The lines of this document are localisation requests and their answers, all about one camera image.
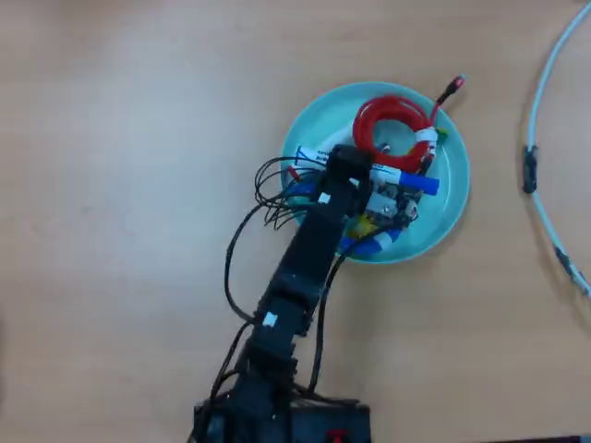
robotic arm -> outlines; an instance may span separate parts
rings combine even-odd
[[[197,443],[370,441],[368,407],[298,387],[293,353],[294,337],[307,334],[323,296],[347,219],[366,208],[372,165],[373,155],[355,147],[338,145],[331,152],[312,198],[317,203],[259,301],[254,328],[232,371],[235,386],[221,396],[213,390],[195,409],[191,436]]]

blue object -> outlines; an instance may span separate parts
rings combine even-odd
[[[403,96],[420,105],[428,114],[433,101],[405,88],[383,82],[364,82],[345,85],[331,90],[312,102],[293,122],[283,144],[283,155],[294,157],[299,146],[316,148],[339,129],[352,124],[361,105],[387,94]],[[457,223],[470,189],[470,164],[464,141],[448,115],[439,111],[436,127],[449,136],[438,148],[437,156],[428,170],[428,176],[440,181],[437,196],[424,196],[418,205],[419,217],[405,229],[387,250],[364,256],[359,251],[357,261],[363,263],[397,263],[420,256],[439,243]],[[407,126],[394,121],[380,122],[375,129],[376,146],[387,143],[392,155],[407,153],[416,137]],[[291,162],[285,162],[287,168]],[[282,177],[283,187],[288,185]]]
[[[430,196],[437,196],[437,191],[440,188],[440,181],[437,178],[401,173],[400,185],[419,189]]]
[[[591,12],[591,3],[587,4],[587,6],[585,6],[583,9],[581,9],[581,12],[579,12],[577,14],[577,16],[573,19],[571,24],[568,26],[568,28],[564,31],[564,33],[558,39],[558,41],[554,45],[554,48],[552,48],[552,52],[550,53],[550,55],[548,57],[548,61],[546,62],[546,65],[544,66],[544,70],[542,71],[542,76],[541,76],[539,83],[537,85],[536,97],[535,97],[534,102],[532,104],[532,110],[529,115],[529,127],[527,129],[527,146],[525,147],[526,153],[533,153],[533,151],[535,149],[537,111],[539,110],[539,105],[542,102],[544,90],[546,90],[546,84],[548,83],[550,73],[552,72],[552,68],[554,67],[554,63],[556,62],[556,57],[560,53],[564,43],[569,39],[569,37],[571,37],[571,34],[573,33],[573,31],[576,30],[576,28],[579,26],[579,24],[583,21],[583,19],[586,17],[586,15],[589,12]],[[536,209],[537,209],[537,213],[539,214],[539,218],[542,220],[542,224],[544,225],[544,229],[546,230],[546,233],[548,234],[550,242],[552,242],[552,245],[554,246],[554,250],[556,252],[556,255],[557,255],[559,261],[561,262],[562,266],[564,266],[566,271],[569,273],[569,275],[571,276],[573,281],[581,288],[581,290],[586,295],[590,295],[591,294],[591,286],[586,281],[586,279],[583,276],[583,274],[581,273],[581,271],[578,268],[576,268],[574,263],[572,263],[571,260],[569,259],[569,256],[566,252],[566,248],[562,244],[561,239],[558,237],[558,234],[556,233],[556,230],[554,229],[554,226],[552,225],[552,222],[550,221],[550,218],[549,218],[548,214],[546,213],[546,210],[544,209],[544,205],[542,205],[542,201],[539,198],[538,192],[534,191],[531,194],[531,196],[532,196],[532,199],[534,200],[534,203],[536,204]]]
[[[401,231],[399,229],[390,229],[384,233],[390,237],[390,243],[388,246],[392,245],[398,239],[400,233]],[[351,237],[343,237],[339,244],[339,252],[347,250],[355,241],[356,240]],[[380,252],[382,252],[380,242],[375,238],[369,238],[355,247],[353,255],[357,257],[369,257]]]

yellow object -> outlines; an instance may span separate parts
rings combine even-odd
[[[376,229],[378,228],[372,223],[372,220],[366,214],[363,214],[359,217],[357,224],[349,231],[349,236],[357,239],[374,232]]]

wire bundle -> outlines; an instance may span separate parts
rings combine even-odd
[[[429,157],[429,141],[419,139],[406,154],[389,155],[376,148],[373,142],[373,130],[380,120],[395,120],[410,127],[416,134],[435,125],[437,112],[443,103],[465,82],[465,76],[457,76],[435,101],[429,116],[415,102],[397,95],[385,95],[364,103],[353,122],[353,139],[361,150],[373,152],[375,163],[397,168],[407,173],[417,173],[426,158]]]

black connector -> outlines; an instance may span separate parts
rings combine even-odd
[[[441,106],[447,99],[449,99],[453,94],[455,94],[465,83],[465,76],[457,76],[452,80],[452,82],[447,85],[445,91],[441,94],[441,96],[437,99],[437,104]]]
[[[532,194],[537,189],[537,146],[524,147],[524,192]]]
[[[571,259],[569,258],[569,256],[564,254],[562,250],[557,246],[554,246],[554,254],[556,254],[556,258],[561,263],[564,270],[566,270],[566,273],[569,274],[569,277],[571,277],[572,279],[573,270],[571,269]]]

